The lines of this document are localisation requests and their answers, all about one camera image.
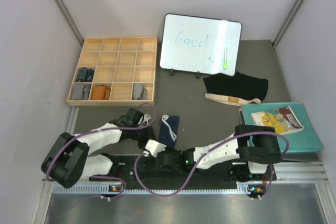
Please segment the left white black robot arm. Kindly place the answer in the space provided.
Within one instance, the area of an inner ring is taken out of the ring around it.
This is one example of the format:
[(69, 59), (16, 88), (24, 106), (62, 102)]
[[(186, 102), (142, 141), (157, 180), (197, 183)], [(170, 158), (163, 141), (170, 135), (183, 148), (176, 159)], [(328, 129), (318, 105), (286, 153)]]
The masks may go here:
[(112, 158), (107, 154), (94, 156), (93, 153), (124, 140), (134, 140), (140, 149), (144, 149), (148, 140), (155, 138), (152, 128), (155, 119), (155, 114), (129, 108), (126, 115), (89, 132), (75, 135), (64, 132), (43, 160), (41, 171), (48, 181), (55, 181), (66, 189), (93, 176), (114, 180), (119, 168)]

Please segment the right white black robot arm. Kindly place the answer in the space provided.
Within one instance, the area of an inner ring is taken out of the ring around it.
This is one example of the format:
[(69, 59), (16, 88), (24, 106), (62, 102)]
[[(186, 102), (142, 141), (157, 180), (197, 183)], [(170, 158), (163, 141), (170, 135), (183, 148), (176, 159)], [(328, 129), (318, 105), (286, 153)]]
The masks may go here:
[(179, 151), (156, 140), (149, 140), (145, 150), (155, 158), (158, 170), (187, 175), (204, 173), (230, 161), (244, 163), (243, 171), (252, 180), (266, 173), (267, 168), (283, 161), (289, 142), (268, 126), (239, 125), (228, 138), (203, 147)]

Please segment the navy blue white underwear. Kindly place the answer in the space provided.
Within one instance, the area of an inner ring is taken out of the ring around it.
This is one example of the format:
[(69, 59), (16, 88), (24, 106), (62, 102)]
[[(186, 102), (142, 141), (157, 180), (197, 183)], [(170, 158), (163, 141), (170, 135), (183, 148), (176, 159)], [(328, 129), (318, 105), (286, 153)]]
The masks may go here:
[(177, 115), (163, 115), (159, 132), (159, 142), (175, 149), (180, 117)]

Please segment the grey underwear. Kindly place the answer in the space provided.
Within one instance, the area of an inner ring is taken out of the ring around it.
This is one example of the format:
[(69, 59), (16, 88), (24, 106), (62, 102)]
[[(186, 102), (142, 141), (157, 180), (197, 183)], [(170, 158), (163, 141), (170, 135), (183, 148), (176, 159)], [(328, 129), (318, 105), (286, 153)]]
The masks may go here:
[(135, 83), (133, 85), (132, 100), (146, 100), (147, 89), (141, 83)]

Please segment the black underwear beige waistband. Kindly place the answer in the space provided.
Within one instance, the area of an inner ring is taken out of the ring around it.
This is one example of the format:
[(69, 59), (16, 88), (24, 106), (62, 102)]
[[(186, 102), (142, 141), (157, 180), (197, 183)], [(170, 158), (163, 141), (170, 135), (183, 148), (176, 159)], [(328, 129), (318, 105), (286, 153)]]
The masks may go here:
[(203, 79), (205, 98), (228, 105), (260, 104), (268, 92), (269, 81), (240, 72), (233, 76), (223, 73), (213, 74)]

